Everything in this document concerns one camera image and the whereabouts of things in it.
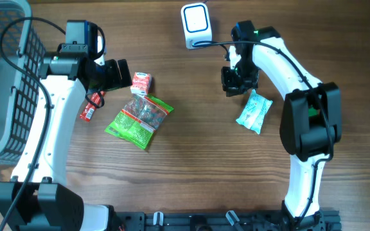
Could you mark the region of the red tissue pack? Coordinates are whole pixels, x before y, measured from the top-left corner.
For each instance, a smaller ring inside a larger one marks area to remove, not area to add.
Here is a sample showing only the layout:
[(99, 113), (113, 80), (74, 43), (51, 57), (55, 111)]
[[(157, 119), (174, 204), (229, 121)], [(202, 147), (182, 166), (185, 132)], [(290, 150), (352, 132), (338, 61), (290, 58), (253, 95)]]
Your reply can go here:
[(147, 95), (152, 82), (152, 75), (135, 72), (130, 91), (132, 94)]

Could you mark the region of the mint green wipes pack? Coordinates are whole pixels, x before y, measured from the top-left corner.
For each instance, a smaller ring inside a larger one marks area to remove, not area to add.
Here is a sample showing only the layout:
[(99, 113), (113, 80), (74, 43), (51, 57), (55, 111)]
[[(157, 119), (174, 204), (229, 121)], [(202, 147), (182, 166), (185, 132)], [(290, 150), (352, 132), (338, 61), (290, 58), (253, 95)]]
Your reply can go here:
[(253, 89), (245, 108), (239, 118), (236, 119), (236, 122), (259, 135), (264, 118), (272, 103), (272, 100), (264, 98)]

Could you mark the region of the red snack bar wrapper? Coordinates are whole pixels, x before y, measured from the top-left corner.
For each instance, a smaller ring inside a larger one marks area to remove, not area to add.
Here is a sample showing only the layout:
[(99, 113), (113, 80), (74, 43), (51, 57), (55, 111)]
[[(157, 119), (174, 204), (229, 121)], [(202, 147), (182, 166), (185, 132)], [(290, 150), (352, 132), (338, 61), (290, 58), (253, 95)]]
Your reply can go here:
[(80, 119), (89, 122), (96, 111), (96, 109), (101, 108), (105, 104), (104, 99), (105, 92), (95, 92), (92, 96), (87, 100), (88, 104), (85, 106), (83, 112), (80, 114)]

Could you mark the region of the green candy bag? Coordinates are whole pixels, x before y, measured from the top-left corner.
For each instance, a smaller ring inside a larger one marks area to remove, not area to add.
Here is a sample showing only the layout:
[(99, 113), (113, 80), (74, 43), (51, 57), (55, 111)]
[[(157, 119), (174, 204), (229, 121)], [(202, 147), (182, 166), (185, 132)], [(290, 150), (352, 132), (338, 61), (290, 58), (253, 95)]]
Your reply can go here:
[(133, 94), (105, 132), (145, 150), (155, 131), (173, 110), (155, 96)]

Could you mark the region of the green lid jar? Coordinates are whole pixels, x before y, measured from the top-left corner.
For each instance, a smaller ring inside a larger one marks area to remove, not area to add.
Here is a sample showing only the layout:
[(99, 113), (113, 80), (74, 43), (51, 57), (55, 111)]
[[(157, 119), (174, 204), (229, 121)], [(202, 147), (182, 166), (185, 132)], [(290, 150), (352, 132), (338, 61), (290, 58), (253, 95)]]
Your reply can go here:
[(308, 116), (309, 117), (318, 116), (319, 114), (320, 114), (319, 109), (315, 109), (313, 106), (308, 108)]

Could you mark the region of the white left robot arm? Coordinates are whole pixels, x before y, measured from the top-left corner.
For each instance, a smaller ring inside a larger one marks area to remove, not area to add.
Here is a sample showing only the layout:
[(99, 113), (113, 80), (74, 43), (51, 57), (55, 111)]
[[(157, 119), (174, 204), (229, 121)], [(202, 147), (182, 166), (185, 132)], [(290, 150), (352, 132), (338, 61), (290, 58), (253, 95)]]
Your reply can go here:
[(118, 230), (110, 205), (91, 205), (66, 187), (67, 154), (75, 118), (91, 94), (129, 87), (126, 60), (104, 60), (105, 35), (95, 23), (70, 20), (66, 41), (48, 52), (30, 78), (39, 87), (25, 149), (11, 179), (0, 182), (1, 228)]

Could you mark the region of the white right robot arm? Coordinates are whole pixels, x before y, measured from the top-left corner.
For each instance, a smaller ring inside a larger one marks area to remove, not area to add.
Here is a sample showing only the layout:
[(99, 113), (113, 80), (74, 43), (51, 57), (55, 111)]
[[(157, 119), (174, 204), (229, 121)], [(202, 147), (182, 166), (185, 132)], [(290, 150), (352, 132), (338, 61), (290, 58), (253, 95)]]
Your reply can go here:
[(257, 89), (263, 71), (284, 99), (279, 135), (290, 155), (290, 181), (283, 204), (291, 222), (298, 225), (319, 211), (322, 170), (341, 139), (339, 87), (308, 73), (272, 26), (257, 29), (251, 21), (240, 21), (231, 37), (231, 64), (221, 70), (226, 95)]

